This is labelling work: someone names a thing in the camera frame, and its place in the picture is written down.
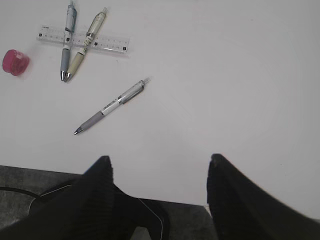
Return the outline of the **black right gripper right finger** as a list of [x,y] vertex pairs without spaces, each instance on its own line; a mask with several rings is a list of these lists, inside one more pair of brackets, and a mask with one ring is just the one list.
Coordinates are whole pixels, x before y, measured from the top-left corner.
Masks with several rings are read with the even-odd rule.
[[223,155],[208,167],[207,203],[220,240],[318,240],[320,224],[283,204]]

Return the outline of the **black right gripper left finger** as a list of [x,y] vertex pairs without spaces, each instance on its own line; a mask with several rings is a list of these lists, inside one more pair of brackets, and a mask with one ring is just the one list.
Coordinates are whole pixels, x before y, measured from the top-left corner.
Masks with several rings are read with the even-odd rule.
[[168,215],[153,200],[115,186],[108,156],[82,176],[35,195],[27,217],[0,231],[3,240],[129,240],[136,228],[153,240],[168,237]]

